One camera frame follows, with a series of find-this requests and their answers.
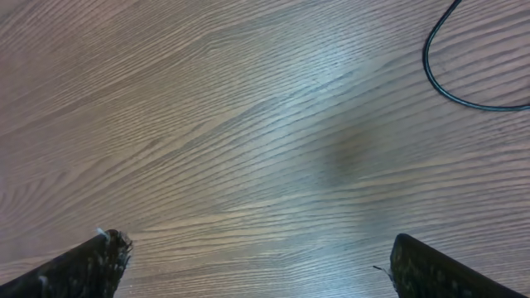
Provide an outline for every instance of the small black wire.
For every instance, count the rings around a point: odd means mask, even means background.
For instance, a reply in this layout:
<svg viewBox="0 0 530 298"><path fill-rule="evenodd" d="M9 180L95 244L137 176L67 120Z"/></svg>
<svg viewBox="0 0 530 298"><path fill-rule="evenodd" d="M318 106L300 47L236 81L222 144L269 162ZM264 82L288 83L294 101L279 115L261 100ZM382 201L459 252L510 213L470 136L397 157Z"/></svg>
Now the small black wire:
<svg viewBox="0 0 530 298"><path fill-rule="evenodd" d="M446 13L441 17L440 21L432 28L431 34L429 34L429 37L427 37L427 40L425 41L425 46L423 47L423 69L425 70L425 74L427 75L427 78L429 79L429 82L431 82L432 86L438 93L441 95L447 97L449 100L454 101L455 103L463 104L466 107L470 108L477 108L484 111L491 111L491 112L514 112L514 111L523 111L530 109L530 105L518 105L518 106L511 106L511 107L495 107L495 106L487 106L482 104L476 104L476 103L470 103L468 101L465 101L464 99L459 99L455 95L449 93L447 90L445 90L443 87L441 87L440 83L436 81L434 78L434 75L432 74L431 66L429 65L429 49L431 48L432 40L434 40L434 36L438 31L440 30L441 26L444 24L444 22L449 18L451 13L458 7L458 5L462 2L462 0L455 0L453 4L447 9Z"/></svg>

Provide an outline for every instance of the wooden surface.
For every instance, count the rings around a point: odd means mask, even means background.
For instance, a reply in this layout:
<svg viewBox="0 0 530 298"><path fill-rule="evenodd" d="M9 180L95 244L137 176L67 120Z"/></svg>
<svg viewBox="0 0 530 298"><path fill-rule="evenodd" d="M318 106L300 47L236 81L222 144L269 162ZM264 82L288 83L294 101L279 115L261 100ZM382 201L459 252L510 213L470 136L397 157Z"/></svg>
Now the wooden surface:
<svg viewBox="0 0 530 298"><path fill-rule="evenodd" d="M119 297L396 297L409 233L530 294L530 113L428 84L444 0L0 0L0 281L95 235ZM437 78L527 103L530 2L466 0Z"/></svg>

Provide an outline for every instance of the brown wooden tabletop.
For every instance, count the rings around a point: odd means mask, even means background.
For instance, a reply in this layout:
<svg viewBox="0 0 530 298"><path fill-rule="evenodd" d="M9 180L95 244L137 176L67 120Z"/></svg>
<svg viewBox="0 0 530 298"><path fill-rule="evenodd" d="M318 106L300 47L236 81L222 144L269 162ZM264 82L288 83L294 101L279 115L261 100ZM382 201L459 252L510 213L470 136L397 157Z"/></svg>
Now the brown wooden tabletop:
<svg viewBox="0 0 530 298"><path fill-rule="evenodd" d="M451 0L0 0L0 282L128 232L118 297L397 297L409 233L530 294L530 112L442 98ZM530 2L431 48L530 102Z"/></svg>

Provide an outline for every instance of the thin black cord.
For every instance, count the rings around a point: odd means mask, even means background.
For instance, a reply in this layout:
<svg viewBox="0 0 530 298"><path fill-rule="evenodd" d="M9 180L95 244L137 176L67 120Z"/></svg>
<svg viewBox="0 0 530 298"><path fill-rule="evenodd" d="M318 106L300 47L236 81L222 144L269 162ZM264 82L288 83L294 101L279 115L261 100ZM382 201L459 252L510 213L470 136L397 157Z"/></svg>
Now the thin black cord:
<svg viewBox="0 0 530 298"><path fill-rule="evenodd" d="M429 37L427 37L427 40L425 41L425 46L423 47L423 69L425 70L425 74L427 75L427 78L429 79L429 82L431 82L432 86L436 91L438 91L441 95L447 97L449 100L452 100L456 103L463 104L466 107L470 108L477 108L484 111L491 111L491 112L514 112L514 111L523 111L530 109L530 104L526 105L518 105L518 106L511 106L511 107L495 107L495 106L487 106L482 104L476 104L476 103L470 103L468 101L465 101L464 99L459 99L455 95L449 93L447 90L445 90L443 87L441 87L440 83L436 81L434 78L434 75L432 74L431 66L429 65L429 49L431 48L432 40L434 39L434 36L438 31L440 30L441 26L444 24L444 22L449 18L451 13L458 7L458 5L462 2L462 0L455 0L453 4L447 9L446 13L441 17L440 21L432 28L431 34L429 34Z"/></svg>

